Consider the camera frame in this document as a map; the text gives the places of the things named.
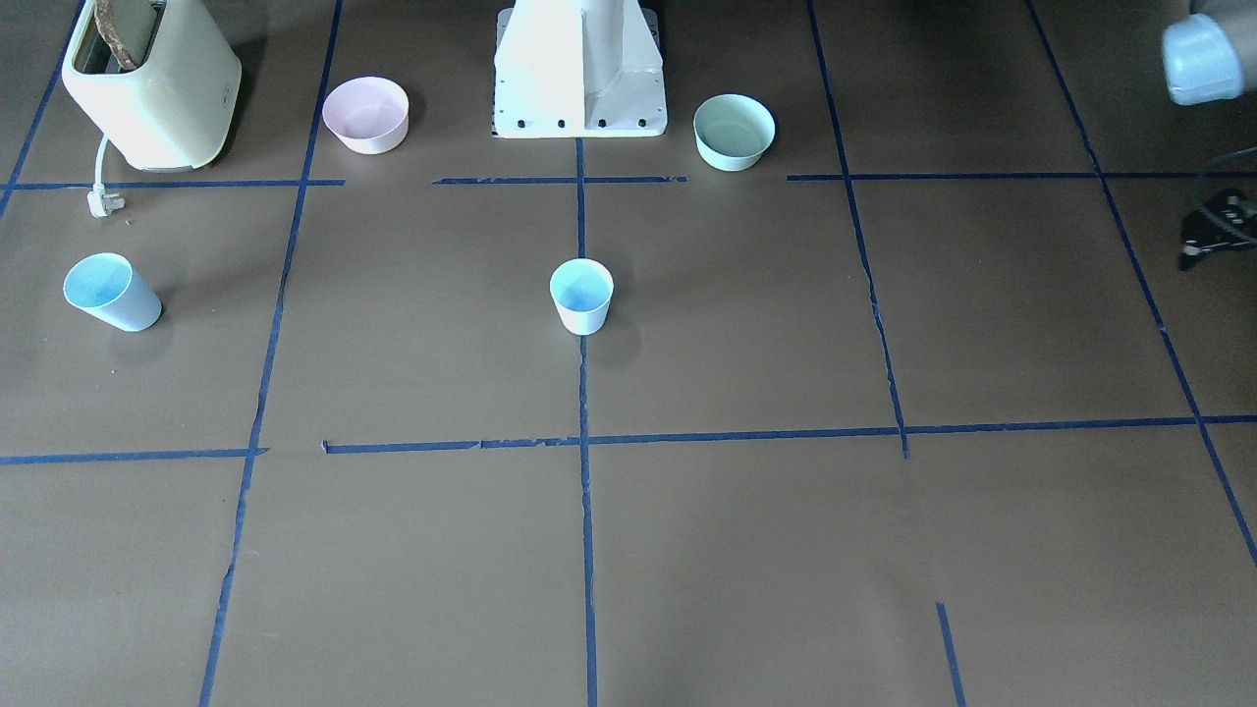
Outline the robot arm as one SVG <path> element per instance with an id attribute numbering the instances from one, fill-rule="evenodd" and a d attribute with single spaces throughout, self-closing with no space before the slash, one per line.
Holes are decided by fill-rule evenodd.
<path id="1" fill-rule="evenodd" d="M 1177 106 L 1236 99 L 1256 88 L 1256 3 L 1190 1 L 1166 26 L 1161 62 Z"/>

